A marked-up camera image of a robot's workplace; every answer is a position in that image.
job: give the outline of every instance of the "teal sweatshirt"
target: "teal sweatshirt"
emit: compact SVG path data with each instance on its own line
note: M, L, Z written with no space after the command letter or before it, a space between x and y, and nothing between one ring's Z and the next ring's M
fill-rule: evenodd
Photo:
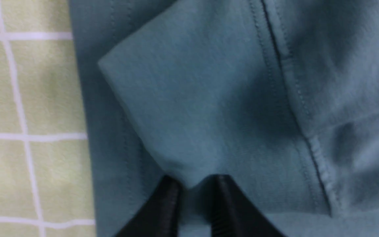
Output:
M379 0L69 0L99 237L230 174L289 237L379 236Z

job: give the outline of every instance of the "light green fabric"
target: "light green fabric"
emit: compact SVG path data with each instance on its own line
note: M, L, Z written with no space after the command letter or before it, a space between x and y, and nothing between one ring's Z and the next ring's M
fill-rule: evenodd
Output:
M0 0L0 237L95 237L67 0Z
M215 173L283 232L379 229L379 1L72 0L71 15L99 236L163 172L189 189L182 236L209 235Z

